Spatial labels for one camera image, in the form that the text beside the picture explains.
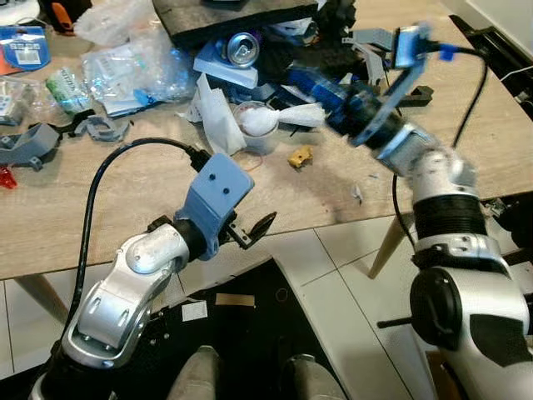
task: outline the white label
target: white label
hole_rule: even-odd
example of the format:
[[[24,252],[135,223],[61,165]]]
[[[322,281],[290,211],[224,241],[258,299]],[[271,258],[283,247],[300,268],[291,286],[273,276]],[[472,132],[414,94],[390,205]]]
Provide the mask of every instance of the white label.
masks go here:
[[[205,300],[182,306],[183,322],[201,318],[207,318],[207,303]]]
[[[15,56],[17,56],[17,63],[19,65],[32,65],[41,63],[41,58],[39,57],[39,52],[37,50],[17,50],[15,52]]]

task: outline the clear plastic bag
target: clear plastic bag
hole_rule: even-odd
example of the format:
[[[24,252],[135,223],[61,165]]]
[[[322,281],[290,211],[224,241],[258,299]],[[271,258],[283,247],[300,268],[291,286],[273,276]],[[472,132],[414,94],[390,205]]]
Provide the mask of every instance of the clear plastic bag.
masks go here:
[[[16,77],[0,77],[0,124],[70,123],[43,82]]]
[[[46,79],[45,84],[63,111],[71,117],[92,108],[88,90],[70,68],[60,68]]]
[[[195,91],[192,58],[172,46],[159,24],[135,31],[128,44],[84,54],[82,67],[87,87],[108,113],[110,104],[142,108],[179,102]]]
[[[154,18],[150,0],[107,0],[89,8],[74,24],[74,33],[102,46],[119,46],[132,29]]]

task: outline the clutter pile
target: clutter pile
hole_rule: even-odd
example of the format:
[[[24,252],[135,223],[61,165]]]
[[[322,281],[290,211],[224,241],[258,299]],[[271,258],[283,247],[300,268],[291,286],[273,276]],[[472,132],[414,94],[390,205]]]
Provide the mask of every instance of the clutter pile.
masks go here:
[[[320,103],[285,84],[294,64],[380,90],[391,35],[366,30],[350,37],[352,0],[193,3],[107,0],[79,6],[70,25],[52,16],[57,31],[97,46],[81,56],[79,71],[64,66],[44,82],[6,75],[50,62],[47,26],[36,20],[0,27],[0,125],[20,127],[16,134],[0,133],[0,167],[38,171],[53,159],[65,133],[121,141],[131,125],[114,118],[185,101],[190,106],[180,115],[202,122],[213,152],[266,155],[276,148],[278,128],[308,131],[326,119]],[[369,44],[375,57],[368,55]]]

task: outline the gray 3d printed part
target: gray 3d printed part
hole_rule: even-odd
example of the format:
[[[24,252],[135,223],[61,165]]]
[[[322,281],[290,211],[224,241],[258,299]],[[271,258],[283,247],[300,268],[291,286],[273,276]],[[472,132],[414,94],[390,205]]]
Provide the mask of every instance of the gray 3d printed part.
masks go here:
[[[359,43],[354,37],[344,37],[342,38],[343,43],[351,44],[352,50],[359,50],[366,62],[366,70],[368,71],[368,82],[372,86],[377,86],[385,77],[385,70],[383,69],[383,59],[375,54],[370,48]]]
[[[94,140],[102,142],[117,142],[124,138],[130,122],[126,121],[119,127],[108,117],[102,115],[91,115],[81,122],[74,130],[74,136],[82,136],[88,132]]]
[[[22,135],[0,136],[0,165],[29,165],[39,171],[42,159],[57,146],[58,140],[59,134],[46,123]]]
[[[360,44],[371,44],[383,51],[392,50],[392,33],[380,27],[373,29],[357,29],[352,33],[352,39]]]

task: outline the blue packaging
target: blue packaging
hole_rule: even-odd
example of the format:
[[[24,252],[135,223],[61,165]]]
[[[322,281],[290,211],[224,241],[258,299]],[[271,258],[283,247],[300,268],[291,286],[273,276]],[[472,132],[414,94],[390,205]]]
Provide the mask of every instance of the blue packaging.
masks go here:
[[[35,71],[50,62],[47,39],[41,27],[0,27],[5,60],[15,68]]]

